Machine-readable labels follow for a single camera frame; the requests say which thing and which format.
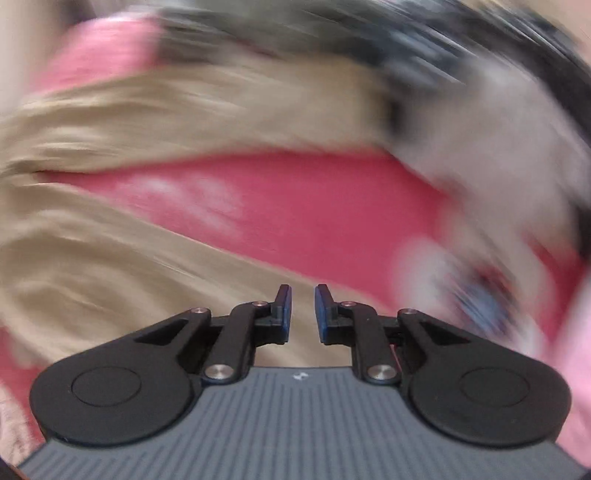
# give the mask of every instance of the small logo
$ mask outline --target small logo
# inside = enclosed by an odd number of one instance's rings
[[[292,376],[293,376],[293,378],[295,378],[296,380],[299,380],[300,382],[309,377],[309,375],[306,372],[300,372],[298,374],[293,374]]]

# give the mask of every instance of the screw head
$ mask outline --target screw head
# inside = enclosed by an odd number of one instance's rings
[[[234,374],[234,369],[226,364],[209,365],[205,369],[205,376],[212,380],[227,380]]]
[[[374,380],[392,380],[398,372],[390,365],[374,365],[368,368],[368,375]]]

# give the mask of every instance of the ribbed surface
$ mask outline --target ribbed surface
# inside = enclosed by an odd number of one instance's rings
[[[208,388],[178,425],[145,442],[90,450],[50,442],[31,480],[575,480],[551,443],[482,450],[426,428],[397,390],[348,368],[254,368]]]

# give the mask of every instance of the pink fabric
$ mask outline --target pink fabric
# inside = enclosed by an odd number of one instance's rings
[[[558,442],[579,462],[591,467],[591,276],[582,281],[569,323],[548,363],[569,383],[573,405]]]
[[[23,460],[43,441],[28,408],[29,390],[39,373],[39,368],[19,365],[8,333],[0,328],[0,452],[11,462]]]
[[[99,18],[72,28],[35,82],[38,92],[140,72],[155,65],[158,25],[148,17]]]

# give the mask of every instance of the red fabric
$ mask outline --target red fabric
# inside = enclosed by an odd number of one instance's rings
[[[543,312],[542,317],[537,319],[540,328],[552,344],[560,333],[573,297],[587,273],[587,264],[574,251],[560,260],[553,258],[547,251],[539,251],[538,257],[548,269],[556,286],[554,307]]]
[[[436,235],[441,194],[380,152],[268,152],[50,174],[173,232],[398,306],[394,257]]]

